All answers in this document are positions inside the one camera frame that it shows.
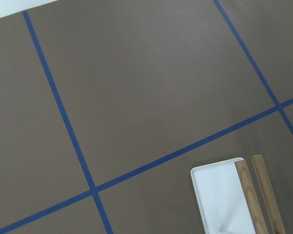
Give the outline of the left wooden chopstick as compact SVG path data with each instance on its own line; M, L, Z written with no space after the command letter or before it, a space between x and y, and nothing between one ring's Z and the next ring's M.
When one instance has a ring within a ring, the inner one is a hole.
M269 231L264 220L263 212L258 200L248 164L245 160L237 161L234 164L243 189L255 233L268 234Z

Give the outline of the wooden chopstick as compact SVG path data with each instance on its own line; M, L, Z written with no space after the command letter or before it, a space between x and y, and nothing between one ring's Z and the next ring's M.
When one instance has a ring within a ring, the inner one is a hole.
M234 164L243 189L255 233L268 234L269 231L264 220L263 212L258 200L248 164L245 160L237 161Z
M260 185L261 193L265 202L272 231L274 234L286 234L280 210L275 198L271 180L262 155L251 157L257 179Z

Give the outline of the white rectangular tray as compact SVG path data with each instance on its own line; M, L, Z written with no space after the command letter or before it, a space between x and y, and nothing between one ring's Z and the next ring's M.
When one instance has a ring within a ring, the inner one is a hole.
M204 231L207 234L254 234L237 173L237 157L194 167L190 171Z

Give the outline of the right wooden chopstick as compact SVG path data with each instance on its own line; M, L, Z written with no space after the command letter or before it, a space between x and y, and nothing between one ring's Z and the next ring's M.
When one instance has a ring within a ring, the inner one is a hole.
M274 234L286 234L280 210L275 198L271 180L262 155L251 157L257 179L260 185L261 193L265 202L272 231Z

